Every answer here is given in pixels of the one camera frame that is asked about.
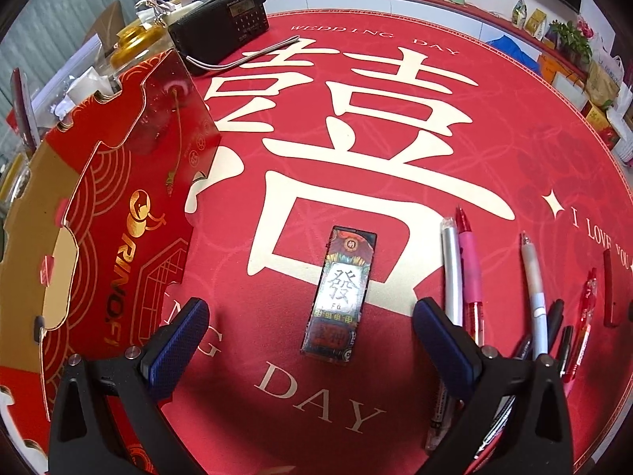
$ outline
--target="curtain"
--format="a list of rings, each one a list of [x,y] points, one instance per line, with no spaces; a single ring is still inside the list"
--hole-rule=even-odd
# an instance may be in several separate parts
[[[30,0],[0,43],[0,116],[11,110],[10,78],[14,68],[26,72],[34,91],[44,87],[81,46],[99,14],[115,0]],[[138,0],[119,0],[126,23],[136,18]],[[0,129],[0,154],[5,138]]]

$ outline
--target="red tablecloth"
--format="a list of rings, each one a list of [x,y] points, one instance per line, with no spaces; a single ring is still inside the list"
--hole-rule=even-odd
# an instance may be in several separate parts
[[[418,298],[442,301],[439,223],[460,204],[477,235],[486,343],[511,354],[528,330],[518,247],[539,253],[548,305],[577,319],[587,272],[599,295],[569,408],[577,466],[631,389],[629,322],[603,321],[603,251],[631,265],[632,199],[600,139],[549,85],[467,36],[375,12],[270,18],[256,51],[298,45],[198,79],[225,131],[189,206],[184,282],[211,327],[163,411],[211,474],[414,473],[438,377],[411,329]],[[233,55],[234,60],[241,53]],[[299,348],[333,225],[378,234],[348,366]]]

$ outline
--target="white cabinet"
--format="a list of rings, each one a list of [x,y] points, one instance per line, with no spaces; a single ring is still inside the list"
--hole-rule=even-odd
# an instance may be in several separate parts
[[[479,40],[484,43],[488,43],[488,41],[494,41],[495,39],[499,39],[503,35],[507,35],[510,39],[512,39],[521,49],[521,52],[525,53],[531,59],[534,59],[534,61],[538,61],[540,55],[539,49],[533,47],[530,43],[526,43],[525,41],[514,37],[512,34],[506,32],[505,30],[492,27],[487,23],[483,23]]]
[[[391,0],[308,0],[308,9],[358,9],[391,13]]]
[[[441,9],[440,7],[419,4],[408,0],[391,0],[391,12],[436,23],[436,25],[457,30],[476,39],[479,39],[481,34],[481,21],[452,10]]]
[[[266,0],[264,9],[267,14],[287,12],[288,10],[306,10],[308,3],[306,0]]]

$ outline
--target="black radio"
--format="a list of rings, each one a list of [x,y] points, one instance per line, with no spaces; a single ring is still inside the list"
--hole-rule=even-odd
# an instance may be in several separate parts
[[[186,56],[217,65],[267,31],[265,1],[209,0],[172,23],[169,33],[189,72],[199,75],[206,71],[187,61]]]

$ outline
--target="blue gripper pad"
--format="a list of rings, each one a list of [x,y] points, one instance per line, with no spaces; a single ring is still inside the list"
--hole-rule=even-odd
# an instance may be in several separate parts
[[[428,352],[449,395],[469,401],[482,371],[477,345],[461,327],[453,325],[432,298],[413,308],[415,335]]]
[[[190,298],[169,325],[160,327],[145,345],[140,372],[151,398],[169,398],[209,326],[209,306]]]

